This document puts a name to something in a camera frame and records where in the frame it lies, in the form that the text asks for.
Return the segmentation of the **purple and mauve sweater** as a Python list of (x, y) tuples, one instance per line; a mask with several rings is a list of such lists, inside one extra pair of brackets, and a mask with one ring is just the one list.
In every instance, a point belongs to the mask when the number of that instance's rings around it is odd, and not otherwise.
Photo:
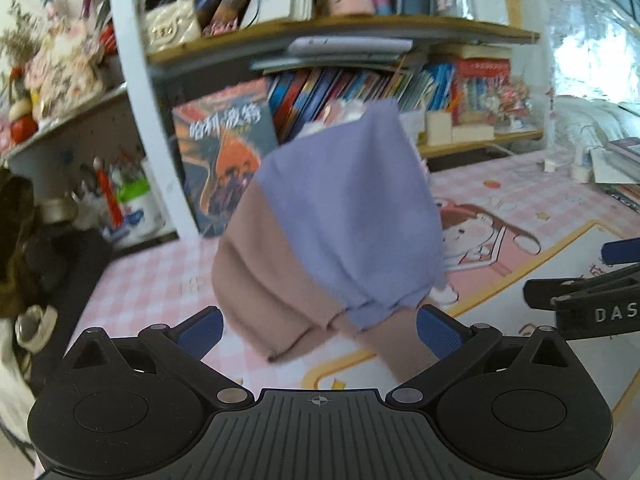
[(226, 322), (267, 361), (340, 335), (401, 381), (431, 365), (416, 309), (446, 282), (442, 222), (397, 104), (270, 153), (221, 235), (212, 282)]

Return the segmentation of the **stack of books and notebooks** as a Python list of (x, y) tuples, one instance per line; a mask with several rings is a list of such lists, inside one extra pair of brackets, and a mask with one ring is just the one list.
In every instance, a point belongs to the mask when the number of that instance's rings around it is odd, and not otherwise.
[(594, 182), (601, 191), (639, 211), (639, 138), (630, 136), (608, 141), (604, 148), (590, 151)]

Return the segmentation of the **pink checkered table mat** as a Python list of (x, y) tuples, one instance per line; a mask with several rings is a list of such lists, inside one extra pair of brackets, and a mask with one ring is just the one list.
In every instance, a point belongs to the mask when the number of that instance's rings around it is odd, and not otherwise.
[(638, 214), (532, 153), (440, 172), (296, 252), (265, 190), (207, 243), (213, 299), (88, 318), (28, 429), (47, 479), (630, 479)]

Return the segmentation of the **white pen cup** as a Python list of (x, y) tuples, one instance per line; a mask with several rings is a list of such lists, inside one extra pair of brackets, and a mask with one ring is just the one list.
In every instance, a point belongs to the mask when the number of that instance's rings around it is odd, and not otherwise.
[(142, 167), (122, 162), (108, 168), (107, 175), (128, 236), (142, 240), (157, 233), (165, 225), (165, 219)]

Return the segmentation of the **dark brown jacket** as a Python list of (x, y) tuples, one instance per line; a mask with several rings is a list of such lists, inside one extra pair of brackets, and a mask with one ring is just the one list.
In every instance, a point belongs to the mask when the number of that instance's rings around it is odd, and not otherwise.
[(43, 304), (67, 270), (38, 218), (34, 186), (1, 168), (1, 317)]

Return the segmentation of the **colourful paper flower ornament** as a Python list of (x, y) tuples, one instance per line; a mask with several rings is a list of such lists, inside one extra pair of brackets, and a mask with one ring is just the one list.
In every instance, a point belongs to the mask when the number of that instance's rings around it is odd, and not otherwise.
[(492, 84), (483, 96), (483, 108), (491, 124), (520, 130), (532, 110), (529, 86), (522, 78)]

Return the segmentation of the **beige storage box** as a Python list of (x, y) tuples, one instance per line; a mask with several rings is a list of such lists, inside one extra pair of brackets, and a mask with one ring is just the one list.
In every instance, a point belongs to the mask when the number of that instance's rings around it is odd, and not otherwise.
[(447, 112), (426, 112), (425, 132), (428, 146), (491, 141), (495, 139), (493, 126), (485, 124), (455, 126), (452, 122), (451, 114)]

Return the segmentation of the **Harry Potter book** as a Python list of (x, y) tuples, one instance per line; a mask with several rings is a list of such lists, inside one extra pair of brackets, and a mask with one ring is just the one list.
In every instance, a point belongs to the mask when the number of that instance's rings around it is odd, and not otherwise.
[(172, 110), (184, 192), (203, 236), (224, 232), (262, 159), (278, 147), (270, 88), (269, 79), (254, 79)]

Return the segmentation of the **red book box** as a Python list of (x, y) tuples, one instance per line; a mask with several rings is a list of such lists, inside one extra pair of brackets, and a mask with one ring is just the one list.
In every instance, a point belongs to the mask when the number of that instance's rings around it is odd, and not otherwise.
[(454, 124), (494, 124), (501, 90), (510, 84), (510, 77), (506, 58), (457, 58), (451, 86)]

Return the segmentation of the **white wooden bookshelf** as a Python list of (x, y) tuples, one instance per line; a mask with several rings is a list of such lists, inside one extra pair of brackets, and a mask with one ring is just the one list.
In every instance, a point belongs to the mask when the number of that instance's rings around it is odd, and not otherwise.
[(184, 195), (172, 108), (204, 94), (249, 80), (273, 60), (311, 66), (364, 60), (385, 40), (409, 40), (407, 65), (426, 58), (435, 44), (534, 46), (539, 32), (429, 15), (325, 16), (306, 22), (267, 22), (236, 32), (204, 37), (146, 54), (134, 0), (110, 0), (119, 61), (131, 114), (168, 222), (181, 238), (198, 236), (193, 211)]

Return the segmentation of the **row of colourful books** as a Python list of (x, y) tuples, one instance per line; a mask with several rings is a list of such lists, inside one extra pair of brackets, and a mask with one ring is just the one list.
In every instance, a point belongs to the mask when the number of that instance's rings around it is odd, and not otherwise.
[(274, 74), (269, 106), (279, 141), (300, 136), (312, 124), (356, 116), (372, 101), (393, 100), (402, 114), (449, 110), (456, 69), (450, 63), (400, 67), (299, 67)]

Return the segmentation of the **white floral bouquet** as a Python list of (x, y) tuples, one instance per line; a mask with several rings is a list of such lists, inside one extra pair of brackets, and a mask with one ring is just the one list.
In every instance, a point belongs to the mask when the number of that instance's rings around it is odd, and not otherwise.
[(82, 18), (46, 5), (48, 20), (11, 0), (12, 25), (1, 29), (1, 148), (31, 139), (41, 124), (54, 122), (102, 96), (98, 65), (103, 47)]

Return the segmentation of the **white quilted handbag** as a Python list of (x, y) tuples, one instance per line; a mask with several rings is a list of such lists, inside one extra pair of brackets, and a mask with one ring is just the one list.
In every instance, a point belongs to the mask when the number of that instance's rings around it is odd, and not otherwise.
[(139, 0), (141, 35), (146, 54), (154, 54), (179, 44), (197, 40), (202, 30), (193, 0), (174, 0), (152, 10), (148, 0)]

